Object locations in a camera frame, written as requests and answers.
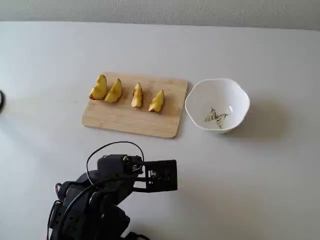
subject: bowl rim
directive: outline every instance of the bowl rim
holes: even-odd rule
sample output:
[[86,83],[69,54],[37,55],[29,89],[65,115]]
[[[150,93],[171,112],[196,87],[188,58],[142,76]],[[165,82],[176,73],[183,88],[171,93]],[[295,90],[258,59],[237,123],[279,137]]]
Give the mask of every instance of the bowl rim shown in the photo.
[[[247,105],[247,109],[246,109],[246,112],[245,114],[243,115],[241,121],[239,121],[238,124],[235,124],[231,127],[228,127],[228,128],[223,128],[223,129],[212,129],[212,128],[205,128],[203,126],[200,126],[198,125],[194,120],[193,118],[191,117],[190,113],[188,112],[188,108],[187,108],[187,100],[189,98],[189,96],[191,95],[191,93],[194,91],[194,89],[196,88],[196,86],[198,86],[199,84],[203,83],[203,82],[208,82],[208,81],[217,81],[217,80],[223,80],[223,81],[231,81],[235,84],[238,85],[238,87],[242,90],[242,92],[244,93],[244,96],[247,98],[248,100],[248,105]],[[220,78],[214,78],[214,79],[205,79],[205,80],[201,80],[200,82],[198,82],[196,85],[194,85],[194,87],[192,88],[192,90],[189,92],[188,96],[185,98],[185,101],[184,101],[184,108],[185,108],[185,111],[186,113],[188,114],[188,116],[190,117],[190,119],[192,120],[192,122],[200,129],[203,129],[203,130],[208,130],[208,131],[217,131],[217,132],[225,132],[225,131],[229,131],[231,129],[234,129],[236,127],[238,127],[242,122],[243,120],[245,119],[248,111],[249,111],[249,108],[250,108],[250,98],[248,96],[248,94],[246,93],[246,91],[243,90],[243,88],[234,80],[230,79],[230,78],[225,78],[225,77],[220,77]]]

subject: robotic arm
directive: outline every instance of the robotic arm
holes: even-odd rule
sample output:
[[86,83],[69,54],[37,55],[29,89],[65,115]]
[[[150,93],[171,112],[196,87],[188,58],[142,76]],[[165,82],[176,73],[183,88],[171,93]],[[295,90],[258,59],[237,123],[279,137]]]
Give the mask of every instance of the robotic arm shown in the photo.
[[[134,187],[136,181],[145,182],[146,187]],[[132,192],[177,189],[176,160],[144,162],[143,153],[142,158],[104,155],[97,162],[97,170],[55,186],[58,200],[48,220],[48,230],[52,229],[50,240],[148,240],[133,232],[121,237],[130,218],[117,205]]]

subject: butterfly design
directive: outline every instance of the butterfly design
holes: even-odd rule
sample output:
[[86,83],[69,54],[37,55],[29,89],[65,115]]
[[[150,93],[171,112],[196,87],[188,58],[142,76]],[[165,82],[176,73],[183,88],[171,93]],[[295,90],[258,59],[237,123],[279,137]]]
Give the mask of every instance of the butterfly design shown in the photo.
[[205,122],[210,122],[212,120],[215,120],[216,124],[220,129],[222,129],[222,125],[224,123],[224,120],[226,116],[229,114],[222,113],[222,114],[217,114],[216,110],[214,108],[211,108],[210,114],[204,118]]

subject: white table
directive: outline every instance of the white table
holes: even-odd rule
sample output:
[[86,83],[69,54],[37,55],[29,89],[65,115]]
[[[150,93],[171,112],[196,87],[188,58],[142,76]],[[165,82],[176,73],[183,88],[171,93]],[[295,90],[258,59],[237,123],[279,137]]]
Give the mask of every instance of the white table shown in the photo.
[[[100,72],[226,77],[251,98],[239,129],[215,136],[184,112],[175,139],[82,126]],[[320,32],[72,22],[1,22],[0,239],[45,238],[56,182],[96,148],[127,140],[176,159],[178,191],[120,206],[151,240],[318,240]],[[118,145],[103,154],[138,154]]]

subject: wall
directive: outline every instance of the wall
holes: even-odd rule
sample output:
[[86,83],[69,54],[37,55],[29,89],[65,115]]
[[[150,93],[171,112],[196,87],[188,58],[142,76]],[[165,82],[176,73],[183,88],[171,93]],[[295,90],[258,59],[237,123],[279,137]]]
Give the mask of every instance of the wall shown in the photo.
[[320,0],[2,0],[0,20],[320,30]]

